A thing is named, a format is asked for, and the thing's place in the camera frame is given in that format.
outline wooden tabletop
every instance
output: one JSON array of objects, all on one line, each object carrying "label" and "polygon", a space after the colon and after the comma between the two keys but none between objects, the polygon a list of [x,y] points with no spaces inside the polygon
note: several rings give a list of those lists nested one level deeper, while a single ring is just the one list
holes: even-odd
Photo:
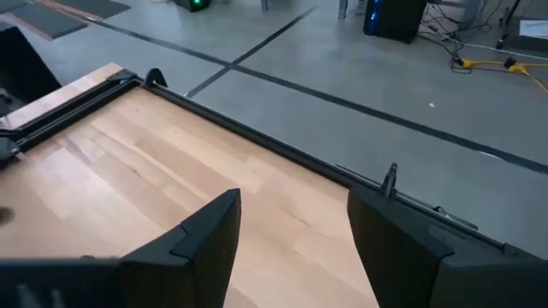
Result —
[{"label": "wooden tabletop", "polygon": [[[11,127],[114,74],[108,65],[9,116]],[[227,307],[376,307],[348,190],[136,88],[0,172],[0,257],[121,256],[230,188],[241,238]]]}]

